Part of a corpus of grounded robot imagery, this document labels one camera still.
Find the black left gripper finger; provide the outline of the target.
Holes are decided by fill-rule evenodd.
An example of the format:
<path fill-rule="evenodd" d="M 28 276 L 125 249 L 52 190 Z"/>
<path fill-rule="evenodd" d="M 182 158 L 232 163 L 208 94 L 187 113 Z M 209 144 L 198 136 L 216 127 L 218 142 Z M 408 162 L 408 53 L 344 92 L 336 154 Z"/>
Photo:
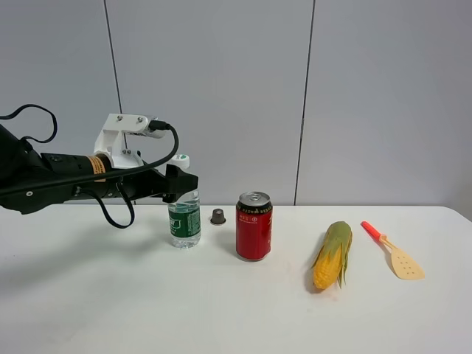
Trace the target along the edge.
<path fill-rule="evenodd" d="M 198 189 L 198 177 L 186 165 L 167 164 L 165 178 L 169 194 L 183 195 Z"/>

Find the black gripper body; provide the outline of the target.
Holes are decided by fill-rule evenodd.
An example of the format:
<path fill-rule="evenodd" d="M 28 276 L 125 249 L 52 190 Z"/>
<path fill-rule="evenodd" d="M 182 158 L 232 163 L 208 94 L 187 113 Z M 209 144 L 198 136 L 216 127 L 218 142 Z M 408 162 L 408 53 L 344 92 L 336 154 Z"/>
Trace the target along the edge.
<path fill-rule="evenodd" d="M 161 195 L 167 193 L 170 188 L 170 181 L 158 170 L 152 169 L 133 175 L 107 178 L 104 182 L 97 181 L 96 193 L 101 198 L 118 198 L 118 182 L 122 183 L 122 188 L 131 200 Z"/>

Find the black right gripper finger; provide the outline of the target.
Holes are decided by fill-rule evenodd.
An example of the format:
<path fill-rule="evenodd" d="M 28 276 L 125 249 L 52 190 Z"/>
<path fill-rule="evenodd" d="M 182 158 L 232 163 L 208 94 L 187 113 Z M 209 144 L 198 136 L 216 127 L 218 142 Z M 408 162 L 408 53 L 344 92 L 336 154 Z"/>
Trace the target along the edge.
<path fill-rule="evenodd" d="M 180 194 L 175 193 L 162 193 L 161 199 L 164 203 L 175 203 L 181 197 Z"/>

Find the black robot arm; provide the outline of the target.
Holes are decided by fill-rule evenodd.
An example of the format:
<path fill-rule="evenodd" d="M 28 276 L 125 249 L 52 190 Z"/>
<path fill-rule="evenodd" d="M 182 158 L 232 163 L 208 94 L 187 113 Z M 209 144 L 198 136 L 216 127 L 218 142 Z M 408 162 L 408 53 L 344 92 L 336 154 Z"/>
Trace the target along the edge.
<path fill-rule="evenodd" d="M 177 201 L 198 187 L 198 177 L 175 165 L 166 173 L 156 169 L 96 181 L 75 182 L 62 186 L 54 183 L 68 178 L 114 172 L 106 156 L 81 156 L 59 153 L 37 153 L 27 141 L 13 136 L 1 127 L 1 206 L 31 214 L 53 204 L 91 199 L 160 198 L 165 203 Z"/>

